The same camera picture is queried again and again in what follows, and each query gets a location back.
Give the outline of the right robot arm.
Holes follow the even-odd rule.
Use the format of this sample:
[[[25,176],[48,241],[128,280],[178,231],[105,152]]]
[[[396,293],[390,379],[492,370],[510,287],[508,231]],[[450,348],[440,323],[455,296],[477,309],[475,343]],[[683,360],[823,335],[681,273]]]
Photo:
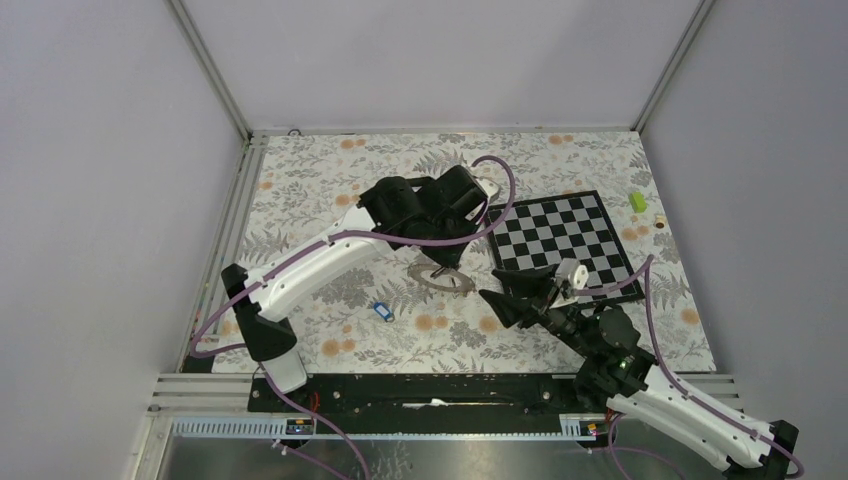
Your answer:
[[[557,266],[493,276],[506,292],[481,291],[506,328],[539,326],[583,359],[573,396],[583,410],[603,407],[633,417],[689,447],[728,479],[797,479],[799,431],[784,420],[766,422],[714,399],[672,372],[619,307],[591,314],[574,303],[589,294],[589,273],[574,259]]]

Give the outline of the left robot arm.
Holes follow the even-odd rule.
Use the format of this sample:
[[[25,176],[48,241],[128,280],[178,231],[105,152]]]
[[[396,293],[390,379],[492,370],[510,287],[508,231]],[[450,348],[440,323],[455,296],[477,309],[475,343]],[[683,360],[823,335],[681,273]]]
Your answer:
[[[235,314],[243,346],[273,384],[272,398],[288,411],[309,401],[307,372],[288,319],[305,298],[342,274],[405,246],[417,246],[444,269],[455,269],[466,246],[478,238],[479,218],[500,187],[454,166],[437,178],[391,176],[361,194],[330,227],[269,263],[221,273],[227,302],[205,320],[190,343],[197,346],[227,311]]]

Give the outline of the large silver keyring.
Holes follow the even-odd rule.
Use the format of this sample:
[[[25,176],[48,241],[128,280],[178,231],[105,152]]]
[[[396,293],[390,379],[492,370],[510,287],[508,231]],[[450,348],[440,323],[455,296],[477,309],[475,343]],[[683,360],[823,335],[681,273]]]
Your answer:
[[[413,281],[439,292],[467,295],[476,289],[469,276],[437,264],[413,264],[407,268],[407,274]]]

